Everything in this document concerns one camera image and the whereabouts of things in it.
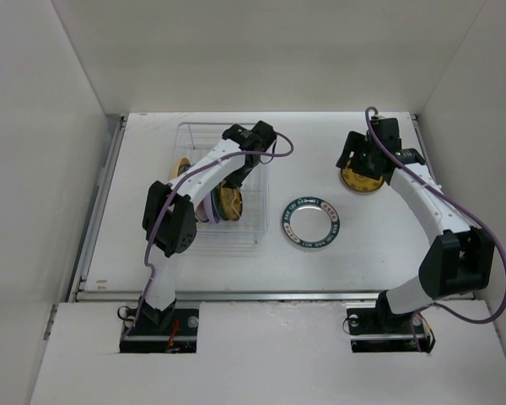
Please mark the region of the white plate green text rim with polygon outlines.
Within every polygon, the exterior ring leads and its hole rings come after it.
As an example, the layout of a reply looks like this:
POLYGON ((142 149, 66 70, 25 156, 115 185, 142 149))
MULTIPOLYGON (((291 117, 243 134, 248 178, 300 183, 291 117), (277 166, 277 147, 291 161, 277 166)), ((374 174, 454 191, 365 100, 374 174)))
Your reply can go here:
POLYGON ((320 251, 339 235, 341 218, 336 209, 320 197, 298 197, 284 208, 281 228, 286 240, 301 251, 320 251))

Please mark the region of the lavender purple plate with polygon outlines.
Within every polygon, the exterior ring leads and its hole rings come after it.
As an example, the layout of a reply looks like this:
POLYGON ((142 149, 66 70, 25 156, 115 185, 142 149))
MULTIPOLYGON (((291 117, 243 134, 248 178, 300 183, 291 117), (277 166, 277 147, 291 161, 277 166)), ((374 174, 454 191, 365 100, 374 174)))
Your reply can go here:
POLYGON ((201 223, 218 224, 220 218, 213 207, 212 193, 209 192, 196 208, 196 220, 201 223))

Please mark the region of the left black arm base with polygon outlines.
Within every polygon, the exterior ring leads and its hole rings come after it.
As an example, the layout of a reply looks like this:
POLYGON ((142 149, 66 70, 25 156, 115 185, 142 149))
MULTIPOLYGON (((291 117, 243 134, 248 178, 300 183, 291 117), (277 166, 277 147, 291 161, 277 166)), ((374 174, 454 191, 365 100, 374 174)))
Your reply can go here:
POLYGON ((123 305, 117 310, 123 322, 122 354, 194 354, 200 323, 199 306, 181 307, 174 301, 165 310, 142 303, 140 310, 123 305))

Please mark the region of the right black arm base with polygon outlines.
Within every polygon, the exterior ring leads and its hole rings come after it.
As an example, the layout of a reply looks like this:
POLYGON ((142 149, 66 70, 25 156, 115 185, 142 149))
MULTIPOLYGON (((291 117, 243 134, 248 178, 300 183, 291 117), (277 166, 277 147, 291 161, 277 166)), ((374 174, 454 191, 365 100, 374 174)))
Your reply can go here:
POLYGON ((373 307, 349 307, 342 323, 355 354, 430 354, 437 339, 421 315, 406 314, 388 321, 373 307))

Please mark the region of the yellow patterned plate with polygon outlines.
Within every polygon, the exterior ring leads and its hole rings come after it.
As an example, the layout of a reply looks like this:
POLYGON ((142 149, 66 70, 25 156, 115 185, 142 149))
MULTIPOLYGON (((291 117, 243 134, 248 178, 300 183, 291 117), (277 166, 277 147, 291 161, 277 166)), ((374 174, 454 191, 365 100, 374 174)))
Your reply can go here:
POLYGON ((382 177, 375 180, 367 176, 359 175, 347 167, 341 169, 341 179, 348 189, 358 194, 377 192, 385 184, 382 177))

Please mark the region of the blue floral green plate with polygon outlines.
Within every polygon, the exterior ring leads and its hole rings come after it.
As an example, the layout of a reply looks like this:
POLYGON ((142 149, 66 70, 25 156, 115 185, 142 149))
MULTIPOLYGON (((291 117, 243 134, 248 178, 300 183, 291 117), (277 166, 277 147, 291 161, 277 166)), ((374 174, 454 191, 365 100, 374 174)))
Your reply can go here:
POLYGON ((219 221, 227 221, 228 217, 226 216, 223 207, 221 205, 219 191, 217 188, 212 189, 211 199, 214 215, 218 218, 219 221))

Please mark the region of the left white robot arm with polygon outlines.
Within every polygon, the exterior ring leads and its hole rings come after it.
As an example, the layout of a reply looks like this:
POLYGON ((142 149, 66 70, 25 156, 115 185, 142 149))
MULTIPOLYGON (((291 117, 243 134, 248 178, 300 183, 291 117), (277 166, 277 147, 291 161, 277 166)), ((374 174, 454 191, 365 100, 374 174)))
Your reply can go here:
POLYGON ((143 264, 150 275, 138 301, 130 328, 146 327, 163 334, 171 327, 175 287, 166 262, 186 251, 196 239, 196 211, 218 187, 239 188, 261 163, 277 157, 273 146, 277 132, 258 121, 252 128, 234 124, 182 174, 166 182, 155 181, 148 189, 142 227, 147 246, 143 264))

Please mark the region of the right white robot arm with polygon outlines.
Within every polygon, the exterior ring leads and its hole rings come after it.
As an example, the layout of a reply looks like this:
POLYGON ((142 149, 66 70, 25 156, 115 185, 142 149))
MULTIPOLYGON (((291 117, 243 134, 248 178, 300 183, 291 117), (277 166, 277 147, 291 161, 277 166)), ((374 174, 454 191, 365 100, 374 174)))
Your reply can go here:
POLYGON ((403 148, 395 118, 374 114, 367 125, 365 134, 347 135, 337 168, 383 180, 405 201, 429 242, 417 276, 381 292, 366 314, 367 325, 379 332, 399 333, 412 324, 415 311, 452 295, 485 289, 495 245, 487 231, 447 200, 422 155, 403 148))

